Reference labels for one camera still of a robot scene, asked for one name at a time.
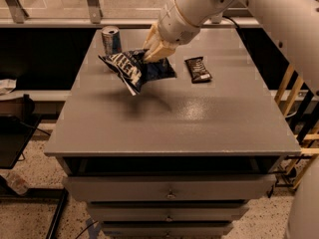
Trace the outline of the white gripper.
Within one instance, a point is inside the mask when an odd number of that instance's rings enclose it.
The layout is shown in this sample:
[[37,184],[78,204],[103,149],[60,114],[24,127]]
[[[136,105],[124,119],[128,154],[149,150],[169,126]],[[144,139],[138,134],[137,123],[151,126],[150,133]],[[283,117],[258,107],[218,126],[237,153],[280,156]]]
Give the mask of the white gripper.
[[188,44],[200,31],[200,28],[188,23],[178,11],[175,0],[168,0],[159,12],[158,23],[153,23],[144,48],[146,63],[158,62],[175,52],[176,45]]

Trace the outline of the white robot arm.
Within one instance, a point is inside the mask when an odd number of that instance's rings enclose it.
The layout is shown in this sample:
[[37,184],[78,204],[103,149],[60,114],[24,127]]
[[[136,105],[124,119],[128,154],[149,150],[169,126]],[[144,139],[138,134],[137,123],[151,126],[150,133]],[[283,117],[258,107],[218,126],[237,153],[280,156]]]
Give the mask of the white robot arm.
[[319,3],[316,0],[168,0],[144,42],[156,62],[189,43],[206,20],[233,2],[246,6],[313,94],[319,92]]

